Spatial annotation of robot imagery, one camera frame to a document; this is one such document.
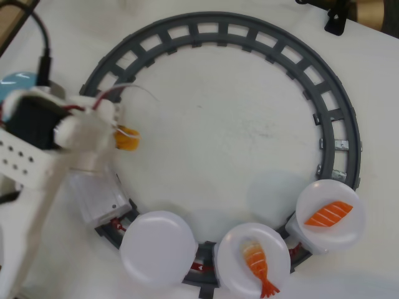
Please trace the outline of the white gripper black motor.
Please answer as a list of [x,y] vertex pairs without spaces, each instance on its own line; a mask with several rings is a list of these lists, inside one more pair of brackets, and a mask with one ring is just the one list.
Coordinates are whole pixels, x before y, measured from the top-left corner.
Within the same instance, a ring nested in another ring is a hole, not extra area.
[[94,117],[83,105],[50,95],[16,90],[4,101],[5,151],[90,151],[115,145],[119,103],[103,99]]

